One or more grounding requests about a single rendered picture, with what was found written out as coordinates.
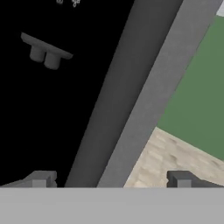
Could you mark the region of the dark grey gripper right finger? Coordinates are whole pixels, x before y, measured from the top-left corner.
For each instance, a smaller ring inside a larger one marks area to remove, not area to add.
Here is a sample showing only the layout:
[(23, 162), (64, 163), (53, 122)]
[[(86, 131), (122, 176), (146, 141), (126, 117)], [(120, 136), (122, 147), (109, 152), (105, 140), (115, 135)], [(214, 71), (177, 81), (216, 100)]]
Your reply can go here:
[(166, 174), (168, 179), (167, 187), (187, 188), (187, 187), (221, 187), (213, 182), (200, 179), (190, 171), (168, 171)]

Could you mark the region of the grey water dispenser nozzles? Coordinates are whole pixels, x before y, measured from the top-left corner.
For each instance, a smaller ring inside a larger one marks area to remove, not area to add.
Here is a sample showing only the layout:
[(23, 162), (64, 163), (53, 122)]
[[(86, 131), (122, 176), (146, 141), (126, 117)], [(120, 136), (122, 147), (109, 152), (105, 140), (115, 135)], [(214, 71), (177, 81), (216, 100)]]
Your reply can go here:
[(70, 60), (73, 57), (70, 52), (50, 45), (24, 32), (21, 33), (21, 39), (31, 46), (30, 59), (38, 63), (44, 63), (45, 67), (49, 69), (57, 70), (62, 59)]

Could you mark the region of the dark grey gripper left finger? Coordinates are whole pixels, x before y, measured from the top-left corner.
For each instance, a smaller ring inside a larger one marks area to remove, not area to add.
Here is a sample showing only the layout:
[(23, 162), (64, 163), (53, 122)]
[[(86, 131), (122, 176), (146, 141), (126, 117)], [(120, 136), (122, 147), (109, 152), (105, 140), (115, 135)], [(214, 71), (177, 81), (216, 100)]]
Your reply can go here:
[(56, 179), (56, 171), (34, 171), (26, 178), (2, 185), (2, 187), (56, 187)]

